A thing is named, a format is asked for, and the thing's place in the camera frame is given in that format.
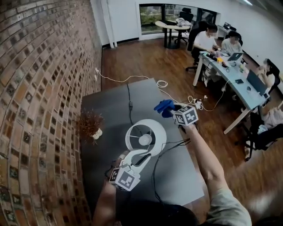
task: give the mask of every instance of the round table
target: round table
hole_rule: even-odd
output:
[[[162,21],[158,20],[155,22],[158,27],[164,28],[164,47],[168,49],[178,49],[180,48],[180,40],[182,37],[182,31],[188,30],[191,26],[177,26],[177,25],[166,25]],[[169,29],[169,42],[167,44],[167,29]],[[172,40],[172,29],[178,31],[178,41],[177,44],[171,43]]]

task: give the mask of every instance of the black hair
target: black hair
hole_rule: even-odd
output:
[[[228,34],[229,37],[238,37],[239,39],[241,39],[241,35],[236,32],[236,31],[230,31],[229,34]]]
[[[217,26],[214,23],[208,23],[207,29],[218,31],[218,28],[217,28]]]
[[[278,69],[278,67],[276,67],[275,64],[272,63],[270,59],[265,59],[265,60],[266,60],[267,65],[270,66],[270,70],[269,72],[266,73],[266,75],[273,74],[275,77],[279,77],[280,70]]]

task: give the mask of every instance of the small potted plant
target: small potted plant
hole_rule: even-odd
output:
[[[101,115],[95,114],[93,110],[81,112],[74,121],[76,134],[81,139],[94,143],[102,135],[100,126],[103,118]]]

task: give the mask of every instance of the window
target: window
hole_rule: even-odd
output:
[[[217,13],[206,9],[199,9],[199,15],[200,20],[208,23],[215,23]]]
[[[153,34],[162,33],[162,28],[155,25],[155,22],[162,20],[162,4],[141,4],[140,16],[141,16],[141,33]]]
[[[200,20],[215,23],[217,13],[213,11],[175,4],[140,4],[141,33],[162,33],[162,28],[156,26],[155,22],[158,20],[175,21],[180,17],[183,8],[191,10],[191,14],[194,15],[192,23]]]
[[[173,4],[166,4],[165,5],[165,19],[176,21],[180,17],[180,12],[183,8],[188,8],[191,10],[191,13],[194,15],[192,23],[197,21],[197,14],[198,8],[186,6],[186,5],[173,5]]]

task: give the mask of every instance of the laptop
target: laptop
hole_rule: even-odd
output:
[[[261,79],[252,71],[249,71],[247,81],[260,93],[261,96],[265,94],[267,86],[261,81]]]
[[[230,27],[231,27],[231,24],[229,23],[225,23],[224,26],[223,26],[225,29],[229,30]]]
[[[231,67],[231,64],[229,62],[237,61],[243,54],[244,53],[233,53],[232,56],[228,58],[228,60],[224,61],[224,63],[227,65],[227,67]]]

